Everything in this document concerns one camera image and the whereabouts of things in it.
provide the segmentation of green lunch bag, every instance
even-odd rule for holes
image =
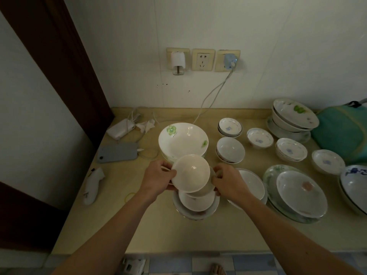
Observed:
[[[311,131],[316,143],[339,154],[347,165],[367,162],[367,99],[321,110]]]

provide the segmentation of foot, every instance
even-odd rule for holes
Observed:
[[[226,272],[219,264],[213,264],[211,267],[211,273],[214,275],[226,275]]]

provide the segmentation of gray phone case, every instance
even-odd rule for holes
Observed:
[[[121,142],[100,146],[97,153],[98,163],[107,163],[123,160],[134,160],[138,157],[138,144],[134,142]]]

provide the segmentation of backsplash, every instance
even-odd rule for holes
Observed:
[[[173,76],[167,47],[241,50],[214,108],[269,108],[277,97],[324,108],[366,98],[367,0],[65,3],[111,107],[200,107],[227,76]]]

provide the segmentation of countertop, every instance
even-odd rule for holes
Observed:
[[[149,119],[150,109],[142,109],[143,120]],[[114,109],[116,116],[112,125],[126,118],[128,109]],[[158,120],[181,118],[183,122],[192,122],[197,115],[196,109],[156,109]],[[262,178],[268,167],[284,164],[275,153],[275,145],[264,150],[255,150],[246,138],[246,131],[253,127],[264,128],[265,117],[270,110],[246,109],[211,109],[195,123],[209,137],[209,147],[205,159],[210,166],[220,162],[215,154],[215,146],[221,138],[218,133],[218,121],[224,117],[234,117],[243,126],[244,133],[237,139],[246,150],[245,159],[235,167],[249,169]],[[165,121],[156,123],[156,127],[141,139],[140,148],[159,148],[158,136],[167,125],[181,122]],[[139,131],[132,131],[123,141],[134,141],[140,136]],[[101,145],[116,143],[107,134]],[[356,215],[343,201],[339,193],[336,176],[318,173],[311,165],[311,153],[318,149],[311,139],[304,144],[308,156],[301,162],[289,162],[311,178],[324,190],[328,200],[328,212],[318,222],[311,225],[300,224],[279,215],[292,224],[300,232],[332,251],[349,251],[367,249],[367,218]],[[154,154],[154,150],[146,150],[146,156]],[[135,193],[140,186],[144,170],[150,159],[138,157],[133,161],[98,164],[96,157],[90,166],[85,180],[79,190],[67,220],[62,228],[52,254],[72,254],[97,232],[125,203],[130,193]],[[102,167],[106,178],[99,184],[99,192],[95,202],[89,206],[83,204],[85,181],[92,168]],[[135,253],[174,253],[174,252],[268,252],[269,248],[245,212],[232,206],[221,198],[217,211],[209,218],[191,221],[181,216],[172,202],[172,192],[165,191],[149,206],[145,212],[130,245],[127,254]]]

